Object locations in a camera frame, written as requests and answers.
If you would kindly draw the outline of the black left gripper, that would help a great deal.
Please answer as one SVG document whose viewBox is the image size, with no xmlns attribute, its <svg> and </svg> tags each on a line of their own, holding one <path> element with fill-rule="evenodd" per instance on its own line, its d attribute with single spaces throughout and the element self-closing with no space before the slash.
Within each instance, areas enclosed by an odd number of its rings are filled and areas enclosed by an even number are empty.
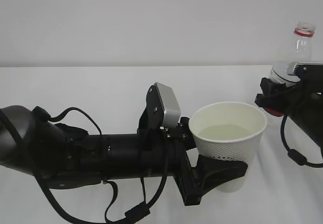
<svg viewBox="0 0 323 224">
<path fill-rule="evenodd" d="M 192 167 L 186 150 L 196 148 L 194 137 L 189 129 L 189 118 L 181 117 L 175 128 L 175 138 L 162 130 L 139 130 L 139 177 L 143 196 L 146 196 L 144 178 L 148 172 L 161 176 L 153 197 L 146 201 L 153 206 L 160 198 L 167 176 L 173 176 L 185 206 L 198 205 L 202 195 L 213 189 L 224 193 L 240 190 L 245 182 L 248 164 L 236 160 L 219 160 L 198 156 L 196 170 Z"/>
</svg>

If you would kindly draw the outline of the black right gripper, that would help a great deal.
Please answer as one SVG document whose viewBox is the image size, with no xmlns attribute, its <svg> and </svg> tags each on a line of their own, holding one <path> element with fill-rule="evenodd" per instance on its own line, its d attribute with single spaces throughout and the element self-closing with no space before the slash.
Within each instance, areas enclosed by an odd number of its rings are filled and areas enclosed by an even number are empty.
<svg viewBox="0 0 323 224">
<path fill-rule="evenodd" d="M 291 149 L 285 137 L 285 125 L 290 118 L 322 152 L 322 80 L 301 80 L 295 86 L 275 83 L 263 77 L 260 82 L 261 94 L 257 94 L 255 104 L 273 116 L 283 116 L 282 143 L 289 156 L 305 158 Z M 288 93 L 294 93 L 290 100 Z"/>
</svg>

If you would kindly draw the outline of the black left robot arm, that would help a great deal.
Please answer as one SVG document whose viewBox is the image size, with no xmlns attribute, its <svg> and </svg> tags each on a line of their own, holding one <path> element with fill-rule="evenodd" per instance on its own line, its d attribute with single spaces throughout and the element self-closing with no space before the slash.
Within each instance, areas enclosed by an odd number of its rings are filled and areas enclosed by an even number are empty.
<svg viewBox="0 0 323 224">
<path fill-rule="evenodd" d="M 198 205 L 203 195 L 243 177 L 245 161 L 205 154 L 192 166 L 187 151 L 195 148 L 182 118 L 173 129 L 143 124 L 135 134 L 90 135 L 86 130 L 54 124 L 29 109 L 2 108 L 50 189 L 74 189 L 109 180 L 172 176 L 186 206 Z"/>
</svg>

